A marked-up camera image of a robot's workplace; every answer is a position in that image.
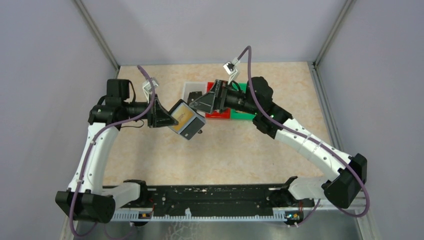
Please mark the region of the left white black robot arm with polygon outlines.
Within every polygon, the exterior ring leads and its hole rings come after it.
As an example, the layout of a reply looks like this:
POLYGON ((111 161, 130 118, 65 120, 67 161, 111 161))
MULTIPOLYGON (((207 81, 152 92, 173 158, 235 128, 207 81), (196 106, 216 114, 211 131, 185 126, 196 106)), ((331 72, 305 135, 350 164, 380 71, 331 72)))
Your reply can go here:
POLYGON ((104 173, 112 146, 126 123, 145 120, 150 128, 177 125, 177 120, 161 105, 154 92, 159 86, 155 78, 146 80, 143 93, 146 102, 130 98, 134 90, 128 79, 109 79, 106 94, 89 112, 85 147, 75 174, 65 191, 58 191, 56 204, 70 221, 108 223, 116 210, 134 203, 144 207, 150 193, 143 180, 126 180, 122 184, 104 188, 104 173))

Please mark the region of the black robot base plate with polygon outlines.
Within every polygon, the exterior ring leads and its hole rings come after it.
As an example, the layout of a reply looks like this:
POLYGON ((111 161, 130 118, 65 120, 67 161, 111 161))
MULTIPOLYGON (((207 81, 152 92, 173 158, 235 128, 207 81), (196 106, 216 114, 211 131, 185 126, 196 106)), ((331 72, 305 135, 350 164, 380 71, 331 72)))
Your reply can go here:
POLYGON ((296 200, 284 183, 230 185, 154 185, 142 189, 142 197, 121 210, 138 210, 140 220, 281 220, 279 209, 291 218, 299 207, 313 208, 309 198, 296 200))

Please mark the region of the gold credit card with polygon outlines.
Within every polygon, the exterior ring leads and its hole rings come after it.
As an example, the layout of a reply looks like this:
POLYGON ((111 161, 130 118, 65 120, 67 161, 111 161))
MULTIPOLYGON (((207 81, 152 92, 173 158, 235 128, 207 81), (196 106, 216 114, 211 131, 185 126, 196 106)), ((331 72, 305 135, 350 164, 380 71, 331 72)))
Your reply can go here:
POLYGON ((170 110, 170 114, 178 122, 177 125, 170 127, 176 133, 181 132, 184 126, 195 116, 195 112, 184 101, 177 103, 170 110))

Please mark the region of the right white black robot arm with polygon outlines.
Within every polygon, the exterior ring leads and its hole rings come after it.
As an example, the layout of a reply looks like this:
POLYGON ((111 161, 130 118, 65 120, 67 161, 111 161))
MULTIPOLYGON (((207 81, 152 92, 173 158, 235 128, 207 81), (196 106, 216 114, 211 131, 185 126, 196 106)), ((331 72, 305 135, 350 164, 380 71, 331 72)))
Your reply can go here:
POLYGON ((273 93, 262 76, 249 80, 245 91, 234 90, 227 81, 216 80, 207 93, 189 105, 207 114, 226 109, 252 114, 257 130, 292 147, 322 171, 322 177, 292 177, 281 193, 287 206, 295 206, 303 199, 326 199, 345 210, 363 192, 363 212, 367 213, 371 205, 365 189, 367 159, 360 153, 352 156, 340 151, 312 134, 291 113, 273 102, 273 93))

